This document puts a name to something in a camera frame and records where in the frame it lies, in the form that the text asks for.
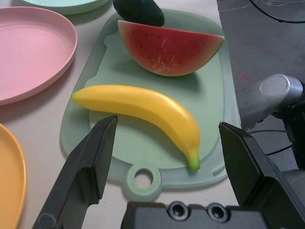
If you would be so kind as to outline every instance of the black cable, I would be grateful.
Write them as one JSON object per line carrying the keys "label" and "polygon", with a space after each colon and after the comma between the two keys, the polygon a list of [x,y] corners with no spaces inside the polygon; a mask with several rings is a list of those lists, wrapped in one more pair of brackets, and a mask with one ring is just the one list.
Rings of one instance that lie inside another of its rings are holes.
{"label": "black cable", "polygon": [[285,130],[254,130],[254,131],[249,131],[247,133],[248,134],[255,134],[255,133],[260,133],[260,132],[284,132],[284,133],[286,133]]}
{"label": "black cable", "polygon": [[301,23],[305,23],[305,21],[286,21],[284,19],[281,19],[281,18],[277,18],[277,17],[274,17],[268,13],[266,13],[265,11],[263,11],[260,7],[258,7],[258,5],[256,5],[256,3],[253,1],[253,0],[249,0],[251,2],[251,4],[257,8],[262,14],[266,15],[267,17],[269,18],[272,18],[280,23],[291,23],[291,24],[301,24]]}
{"label": "black cable", "polygon": [[[285,130],[254,130],[254,131],[249,131],[249,132],[247,132],[247,133],[248,133],[248,134],[255,134],[255,133],[260,133],[260,132],[283,132],[283,133],[286,133]],[[280,153],[280,152],[282,152],[282,151],[284,151],[284,150],[289,149],[290,147],[292,147],[292,145],[286,146],[286,147],[283,148],[283,149],[279,149],[279,150],[277,150],[277,151],[274,151],[274,152],[269,153],[269,154],[266,154],[266,155],[267,155],[267,156],[270,156],[270,155],[273,155],[273,154],[277,154],[277,153]]]}
{"label": "black cable", "polygon": [[283,149],[279,149],[279,150],[277,150],[277,151],[274,151],[274,152],[269,153],[269,154],[266,154],[266,155],[267,155],[267,156],[270,156],[270,155],[273,155],[273,154],[277,154],[277,153],[280,153],[280,152],[282,152],[282,151],[284,151],[284,150],[289,149],[290,147],[292,147],[292,145],[287,146],[287,147],[285,147],[285,148],[283,148]]}

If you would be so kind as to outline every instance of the green cutting board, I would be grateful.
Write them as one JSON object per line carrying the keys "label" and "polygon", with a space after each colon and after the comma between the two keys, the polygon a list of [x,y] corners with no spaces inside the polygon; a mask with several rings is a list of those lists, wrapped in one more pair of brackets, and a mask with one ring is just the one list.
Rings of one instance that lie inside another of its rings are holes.
{"label": "green cutting board", "polygon": [[[164,27],[223,35],[222,29],[205,17],[175,10],[163,12]],[[192,74],[159,76],[143,69],[127,52],[117,32],[119,19],[114,14],[106,22],[74,91],[96,84],[123,84],[153,89],[172,97],[199,125],[201,169],[190,171],[182,152],[156,126],[118,115],[109,178],[122,181],[125,193],[137,200],[152,200],[163,187],[194,187],[223,179],[225,172],[217,174],[224,168],[218,125],[222,120],[239,125],[226,43],[204,67]],[[231,106],[226,107],[227,96]],[[65,152],[69,154],[98,120],[110,115],[89,112],[70,100],[61,126]],[[135,184],[134,177],[141,170],[152,174],[153,182],[148,188]]]}

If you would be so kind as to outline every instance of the banana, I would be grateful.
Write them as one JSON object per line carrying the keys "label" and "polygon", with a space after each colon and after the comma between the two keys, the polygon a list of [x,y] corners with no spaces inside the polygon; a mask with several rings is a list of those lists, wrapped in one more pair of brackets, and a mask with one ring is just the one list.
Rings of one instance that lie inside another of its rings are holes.
{"label": "banana", "polygon": [[184,153],[190,169],[200,168],[200,130],[192,115],[172,98],[145,88],[95,85],[72,94],[72,100],[89,110],[130,115],[162,129]]}

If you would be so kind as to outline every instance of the white table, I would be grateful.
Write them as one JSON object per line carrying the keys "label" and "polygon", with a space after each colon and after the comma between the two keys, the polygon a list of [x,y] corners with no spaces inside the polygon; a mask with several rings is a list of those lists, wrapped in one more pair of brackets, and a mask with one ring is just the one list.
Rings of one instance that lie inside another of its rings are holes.
{"label": "white table", "polygon": [[[220,24],[216,0],[157,0],[156,2],[161,8],[201,14]],[[10,0],[0,2],[0,8],[10,5]],[[60,145],[61,119],[98,34],[113,13],[112,3],[109,3],[104,8],[81,17],[70,16],[69,19],[76,27],[79,43],[74,63],[69,70],[56,83],[38,95],[0,107],[0,122],[19,140],[28,170],[26,203],[19,229],[32,227],[65,162],[66,155]],[[237,205],[229,179],[183,192],[164,191],[156,201],[169,204],[174,200],[204,206],[212,202]],[[119,229],[126,203],[121,187],[107,183],[100,204],[89,207],[82,228]]]}

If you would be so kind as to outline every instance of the cable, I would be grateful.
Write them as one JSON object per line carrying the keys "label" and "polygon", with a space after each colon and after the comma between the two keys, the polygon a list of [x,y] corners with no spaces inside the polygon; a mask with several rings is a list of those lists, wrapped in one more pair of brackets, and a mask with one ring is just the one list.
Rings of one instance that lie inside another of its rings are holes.
{"label": "cable", "polygon": [[247,133],[251,135],[251,134],[260,133],[260,132],[283,132],[283,133],[286,133],[285,130],[254,130],[254,131],[249,131]]}
{"label": "cable", "polygon": [[[276,1],[276,0],[269,0],[269,1],[272,1],[272,2],[279,2],[279,3],[287,3],[287,1]],[[288,3],[303,3],[305,1],[289,1]]]}
{"label": "cable", "polygon": [[267,5],[267,6],[272,6],[272,7],[280,7],[280,6],[285,6],[285,5],[288,5],[290,3],[290,0],[289,1],[286,1],[286,2],[282,2],[283,4],[281,5],[273,5],[273,4],[269,4],[267,2],[264,2],[263,0],[260,0],[263,4]]}
{"label": "cable", "polygon": [[249,4],[249,5],[246,5],[246,6],[242,6],[242,7],[238,7],[238,8],[228,9],[228,10],[220,10],[219,12],[231,11],[231,10],[239,10],[239,9],[243,9],[243,8],[246,8],[246,7],[249,7],[249,6],[252,6],[252,4]]}
{"label": "cable", "polygon": [[[282,133],[286,133],[285,130],[254,130],[254,131],[249,131],[249,132],[247,132],[247,133],[251,135],[251,134],[260,133],[260,132],[282,132]],[[279,150],[277,150],[277,151],[274,151],[274,152],[269,153],[269,154],[266,154],[266,155],[267,155],[267,156],[270,156],[270,155],[273,155],[273,154],[277,154],[277,153],[280,153],[280,152],[282,152],[282,151],[284,151],[284,150],[289,149],[290,147],[292,147],[292,145],[286,146],[286,147],[283,148],[283,149],[279,149]]]}
{"label": "cable", "polygon": [[287,20],[284,20],[284,19],[281,19],[281,18],[277,18],[277,17],[274,17],[268,13],[266,13],[265,11],[263,11],[260,7],[258,7],[258,5],[253,1],[253,0],[249,0],[251,2],[251,4],[256,8],[258,9],[262,14],[266,15],[267,17],[269,18],[272,18],[280,23],[291,23],[291,24],[301,24],[301,23],[305,23],[305,21],[287,21]]}
{"label": "cable", "polygon": [[266,155],[267,155],[267,156],[270,156],[270,155],[273,155],[273,154],[277,154],[277,153],[280,153],[280,152],[282,152],[282,151],[284,151],[284,150],[289,149],[290,147],[292,147],[292,145],[290,145],[290,146],[286,146],[286,147],[285,147],[285,148],[283,148],[283,149],[279,149],[279,150],[277,150],[277,151],[274,151],[274,152],[269,153],[269,154],[266,154]]}

